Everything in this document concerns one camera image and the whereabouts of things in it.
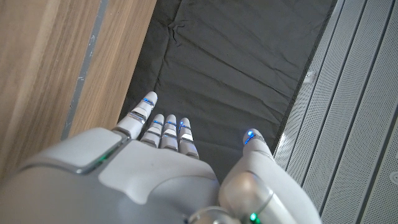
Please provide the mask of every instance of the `green led light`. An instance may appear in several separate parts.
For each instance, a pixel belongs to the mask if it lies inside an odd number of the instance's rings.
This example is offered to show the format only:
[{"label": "green led light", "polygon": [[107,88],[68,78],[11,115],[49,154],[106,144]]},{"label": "green led light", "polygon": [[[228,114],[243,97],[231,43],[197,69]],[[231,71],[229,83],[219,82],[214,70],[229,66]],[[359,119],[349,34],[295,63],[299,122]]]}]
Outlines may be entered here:
[{"label": "green led light", "polygon": [[257,216],[256,213],[252,213],[250,215],[250,221],[251,221],[252,224],[261,224],[261,221],[260,221],[260,219],[259,219],[259,217]]},{"label": "green led light", "polygon": [[254,220],[256,220],[256,218],[257,218],[257,214],[252,213],[252,214],[250,215],[250,220],[254,221]]}]

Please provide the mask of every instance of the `blue led light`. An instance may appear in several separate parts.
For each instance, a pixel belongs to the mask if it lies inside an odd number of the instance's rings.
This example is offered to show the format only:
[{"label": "blue led light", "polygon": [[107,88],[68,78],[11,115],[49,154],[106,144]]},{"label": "blue led light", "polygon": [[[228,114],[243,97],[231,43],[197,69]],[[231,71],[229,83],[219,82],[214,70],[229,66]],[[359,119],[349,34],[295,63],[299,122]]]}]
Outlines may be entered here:
[{"label": "blue led light", "polygon": [[244,144],[247,144],[254,136],[256,136],[256,135],[253,134],[253,132],[252,132],[251,135],[249,136],[249,138],[246,139],[246,141],[244,142]]},{"label": "blue led light", "polygon": [[175,123],[171,122],[171,121],[168,121],[167,124],[172,124],[172,125],[177,127],[177,125]]}]

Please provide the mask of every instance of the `wooden panel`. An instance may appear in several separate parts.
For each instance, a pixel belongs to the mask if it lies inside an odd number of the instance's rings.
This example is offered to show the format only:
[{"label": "wooden panel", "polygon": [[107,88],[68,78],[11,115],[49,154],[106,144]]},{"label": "wooden panel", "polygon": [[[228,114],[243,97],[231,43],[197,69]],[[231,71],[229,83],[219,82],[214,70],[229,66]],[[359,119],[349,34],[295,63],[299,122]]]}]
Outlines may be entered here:
[{"label": "wooden panel", "polygon": [[69,136],[117,123],[155,3],[109,0]]},{"label": "wooden panel", "polygon": [[0,2],[0,178],[59,142],[99,4]]}]

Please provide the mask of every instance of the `metal strip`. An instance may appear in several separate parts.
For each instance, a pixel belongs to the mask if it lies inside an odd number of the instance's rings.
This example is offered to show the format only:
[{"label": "metal strip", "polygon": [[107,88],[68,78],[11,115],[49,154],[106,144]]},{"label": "metal strip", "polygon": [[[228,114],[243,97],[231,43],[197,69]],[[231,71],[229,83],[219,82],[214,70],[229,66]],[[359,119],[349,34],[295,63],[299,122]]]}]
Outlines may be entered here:
[{"label": "metal strip", "polygon": [[94,53],[95,43],[97,41],[98,34],[101,29],[101,25],[102,25],[102,21],[104,19],[105,10],[106,10],[107,5],[108,5],[108,0],[101,0],[101,3],[99,4],[98,13],[95,18],[93,31],[91,31],[90,40],[88,42],[85,58],[83,60],[83,65],[81,66],[79,77],[77,78],[77,82],[76,82],[76,86],[75,86],[75,91],[73,92],[73,98],[70,102],[68,116],[67,116],[65,124],[63,126],[61,140],[64,140],[64,139],[68,138],[68,136],[69,136],[70,128],[72,126],[72,122],[73,122],[73,119],[76,114],[76,109],[79,104],[81,91],[83,90],[83,85],[85,84],[87,71],[88,71],[88,68],[90,67],[91,58],[93,57],[93,53]]}]

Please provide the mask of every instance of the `perforated metal panel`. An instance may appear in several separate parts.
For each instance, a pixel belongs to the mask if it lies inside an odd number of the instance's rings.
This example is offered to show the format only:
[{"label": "perforated metal panel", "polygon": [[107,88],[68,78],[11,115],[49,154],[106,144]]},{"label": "perforated metal panel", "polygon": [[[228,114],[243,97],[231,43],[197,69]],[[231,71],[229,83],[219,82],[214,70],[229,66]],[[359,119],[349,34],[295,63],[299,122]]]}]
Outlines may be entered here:
[{"label": "perforated metal panel", "polygon": [[298,135],[287,172],[299,183],[315,149],[329,105],[339,80],[365,0],[346,1]]},{"label": "perforated metal panel", "polygon": [[320,211],[377,56],[393,0],[368,0],[331,102],[303,189]]},{"label": "perforated metal panel", "polygon": [[398,104],[397,36],[396,4],[326,200],[325,223],[355,223],[363,212]]},{"label": "perforated metal panel", "polygon": [[398,183],[390,178],[392,173],[398,172],[397,153],[398,123],[396,122],[361,223],[398,223]]},{"label": "perforated metal panel", "polygon": [[[308,71],[318,72],[325,59],[326,51],[329,48],[331,37],[335,31],[337,20],[340,16],[341,8],[343,7],[344,0],[338,0],[335,9],[330,16],[328,25],[319,42],[317,51],[313,57],[310,68]],[[292,154],[294,144],[299,134],[299,130],[307,110],[308,102],[312,96],[315,80],[312,83],[304,83],[297,95],[296,102],[293,105],[290,116],[287,120],[285,131],[282,134],[280,142],[275,151],[275,161],[281,168],[287,168],[290,155]]]}]

